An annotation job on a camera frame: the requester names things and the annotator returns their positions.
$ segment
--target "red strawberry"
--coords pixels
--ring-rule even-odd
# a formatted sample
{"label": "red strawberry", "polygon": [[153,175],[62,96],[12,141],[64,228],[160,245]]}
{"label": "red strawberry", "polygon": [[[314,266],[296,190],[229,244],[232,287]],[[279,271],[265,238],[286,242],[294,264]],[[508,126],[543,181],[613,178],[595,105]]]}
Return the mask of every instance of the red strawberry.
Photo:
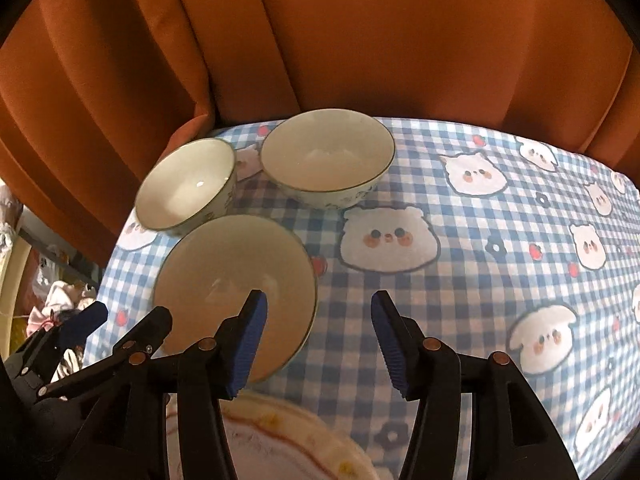
{"label": "red strawberry", "polygon": [[483,146],[486,146],[486,141],[484,140],[483,136],[476,134],[473,137],[471,137],[471,139],[473,140],[474,144],[478,148],[482,148]]}
{"label": "red strawberry", "polygon": [[542,249],[540,249],[539,245],[531,244],[529,246],[529,254],[533,258],[534,261],[539,262],[542,260]]}
{"label": "red strawberry", "polygon": [[324,276],[326,272],[326,258],[324,256],[312,256],[311,264],[314,267],[316,276]]}
{"label": "red strawberry", "polygon": [[572,278],[577,278],[578,274],[580,274],[578,264],[575,262],[571,262],[569,264],[569,276],[571,276]]}
{"label": "red strawberry", "polygon": [[127,313],[124,310],[119,310],[116,314],[116,325],[125,326],[127,323]]}

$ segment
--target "bowl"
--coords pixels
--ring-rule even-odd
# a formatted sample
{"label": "bowl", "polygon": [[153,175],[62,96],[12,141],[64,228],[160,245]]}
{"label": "bowl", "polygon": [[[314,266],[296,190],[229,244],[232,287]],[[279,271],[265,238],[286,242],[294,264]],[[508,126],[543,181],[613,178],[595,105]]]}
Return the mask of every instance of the bowl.
{"label": "bowl", "polygon": [[394,138],[382,123],[330,108],[276,126],[262,144],[260,161],[287,196],[312,208],[341,209],[373,189],[395,154]]}
{"label": "bowl", "polygon": [[268,312],[250,382],[282,368],[306,341],[317,303],[311,261],[299,238],[271,219],[229,215],[194,229],[171,250],[154,286],[153,304],[174,318],[164,352],[213,336],[254,288],[266,294]]}
{"label": "bowl", "polygon": [[236,152],[221,139],[185,144],[158,162],[140,185],[142,227],[184,236],[228,211],[236,189]]}

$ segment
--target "tablecloth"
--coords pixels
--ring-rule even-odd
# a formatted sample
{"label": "tablecloth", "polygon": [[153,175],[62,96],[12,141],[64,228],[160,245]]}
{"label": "tablecloth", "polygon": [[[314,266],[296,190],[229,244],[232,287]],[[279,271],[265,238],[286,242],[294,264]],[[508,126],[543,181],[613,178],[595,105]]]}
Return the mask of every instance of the tablecloth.
{"label": "tablecloth", "polygon": [[[379,120],[396,159],[348,211],[305,208],[261,172],[238,184],[233,211],[295,232],[321,274],[308,342],[254,389],[317,413],[397,477],[417,405],[392,389],[371,325],[370,297],[386,289],[402,315],[457,352],[508,352],[586,478],[640,412],[638,190],[599,162],[511,134]],[[251,166],[276,124],[213,134],[246,148]],[[98,299],[110,315],[88,339],[89,363],[152,308],[156,275],[178,241],[138,229],[132,215],[104,275]],[[407,233],[429,249],[378,268],[362,245],[373,231],[392,235],[381,251],[399,250]],[[457,478],[466,478],[470,444],[463,397]]]}

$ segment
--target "white cartoon animal print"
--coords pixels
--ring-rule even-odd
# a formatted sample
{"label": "white cartoon animal print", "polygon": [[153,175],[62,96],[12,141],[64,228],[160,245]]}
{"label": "white cartoon animal print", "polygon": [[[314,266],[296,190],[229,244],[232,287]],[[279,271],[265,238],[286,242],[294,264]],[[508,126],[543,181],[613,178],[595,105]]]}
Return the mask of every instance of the white cartoon animal print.
{"label": "white cartoon animal print", "polygon": [[636,317],[636,322],[640,323],[640,283],[636,285],[633,296],[631,297],[631,310]]}
{"label": "white cartoon animal print", "polygon": [[604,193],[602,188],[598,184],[585,184],[584,186],[591,197],[591,201],[596,208],[596,211],[602,216],[609,216],[611,214],[611,200]]}
{"label": "white cartoon animal print", "polygon": [[569,325],[577,318],[562,304],[544,306],[515,325],[509,339],[511,350],[520,350],[520,368],[526,374],[544,374],[556,368],[574,346]]}
{"label": "white cartoon animal print", "polygon": [[516,140],[521,143],[520,155],[528,160],[531,164],[535,164],[541,170],[555,171],[558,162],[546,144],[537,142],[536,140],[525,139],[524,137],[516,137]]}
{"label": "white cartoon animal print", "polygon": [[140,225],[134,210],[127,218],[116,244],[126,251],[134,251],[149,245],[156,239],[157,234],[155,231],[149,231]]}
{"label": "white cartoon animal print", "polygon": [[616,188],[616,191],[620,194],[625,193],[625,181],[622,178],[622,175],[611,170],[611,181],[613,183],[613,187]]}
{"label": "white cartoon animal print", "polygon": [[595,227],[590,224],[571,224],[569,230],[574,236],[575,250],[582,266],[591,270],[597,270],[602,267],[607,261],[607,253]]}
{"label": "white cartoon animal print", "polygon": [[611,390],[606,388],[584,415],[578,431],[575,435],[575,449],[581,456],[586,449],[596,440],[598,434],[609,421],[609,405],[611,403]]}
{"label": "white cartoon animal print", "polygon": [[459,194],[487,196],[507,187],[506,177],[489,161],[483,152],[471,155],[440,155],[449,185]]}
{"label": "white cartoon animal print", "polygon": [[254,176],[262,169],[257,144],[236,151],[236,168],[238,168],[238,182]]}
{"label": "white cartoon animal print", "polygon": [[440,243],[417,207],[354,207],[344,212],[340,256],[359,270],[403,272],[435,260]]}

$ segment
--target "rivet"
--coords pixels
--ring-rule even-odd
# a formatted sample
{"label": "rivet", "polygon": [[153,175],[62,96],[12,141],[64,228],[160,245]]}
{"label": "rivet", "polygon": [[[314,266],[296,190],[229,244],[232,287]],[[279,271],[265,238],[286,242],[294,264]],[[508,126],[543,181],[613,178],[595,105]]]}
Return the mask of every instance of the rivet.
{"label": "rivet", "polygon": [[144,352],[133,352],[129,356],[129,364],[138,366],[145,362],[146,354]]}
{"label": "rivet", "polygon": [[499,365],[508,365],[511,362],[511,358],[504,352],[495,352],[494,361]]}
{"label": "rivet", "polygon": [[422,342],[422,346],[424,346],[426,350],[436,351],[436,350],[440,350],[442,343],[440,342],[439,339],[436,339],[434,337],[428,337]]}
{"label": "rivet", "polygon": [[206,337],[198,341],[198,348],[204,351],[213,350],[216,347],[216,344],[217,343],[215,339],[213,339],[212,337]]}

